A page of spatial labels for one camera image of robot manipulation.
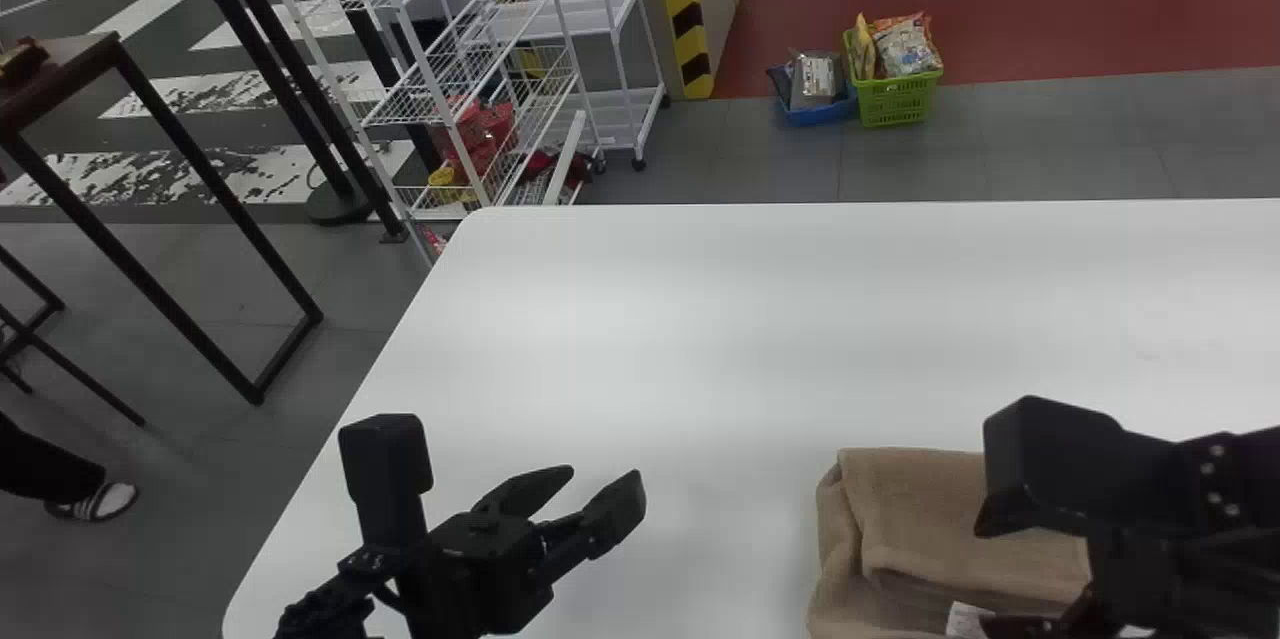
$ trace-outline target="green basket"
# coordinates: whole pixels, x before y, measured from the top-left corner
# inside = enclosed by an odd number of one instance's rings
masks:
[[[858,90],[858,110],[863,127],[890,127],[924,120],[933,106],[933,87],[938,86],[942,70],[924,70],[922,74],[892,79],[854,79],[854,29],[845,32],[845,56],[849,61],[850,83]]]

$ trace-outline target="wooden tabletop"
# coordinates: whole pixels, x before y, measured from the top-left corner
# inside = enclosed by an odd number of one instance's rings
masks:
[[[22,132],[113,65],[119,33],[41,38],[49,60],[18,88],[0,88],[0,140]]]

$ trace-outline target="white table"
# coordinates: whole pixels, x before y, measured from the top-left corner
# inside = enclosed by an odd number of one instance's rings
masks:
[[[1280,423],[1280,201],[485,210],[339,425],[415,412],[433,525],[568,462],[540,516],[639,467],[649,515],[556,586],[548,639],[801,638],[813,489],[846,446],[979,449],[1025,393],[1171,439]],[[360,544],[330,435],[224,620]],[[406,635],[385,608],[370,633]]]

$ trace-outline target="blue basket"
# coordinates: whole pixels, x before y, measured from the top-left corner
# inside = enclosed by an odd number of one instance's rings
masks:
[[[858,95],[852,95],[846,87],[845,99],[828,102],[827,106],[814,106],[813,109],[797,109],[791,111],[786,102],[778,99],[782,114],[787,117],[787,123],[792,127],[817,127],[819,124],[835,124],[837,120],[846,120],[858,114]]]
[[[778,106],[782,106],[782,114],[786,115],[787,123],[792,127],[817,127],[819,124],[835,124],[837,120],[846,120],[858,111],[858,92],[852,91],[847,83],[845,83],[845,91],[837,97],[845,96],[845,99],[837,99],[833,102],[828,102],[827,106],[814,106],[812,109],[797,109],[791,111],[787,109],[787,102],[782,100],[782,92],[787,96],[791,95],[790,82],[786,79],[786,69],[782,67],[771,67],[765,70],[769,79],[773,79],[773,87],[778,95]]]

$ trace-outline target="black pants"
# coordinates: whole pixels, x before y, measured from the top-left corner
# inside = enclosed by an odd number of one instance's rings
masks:
[[[87,498],[105,479],[101,466],[27,434],[0,414],[0,490],[69,505]]]

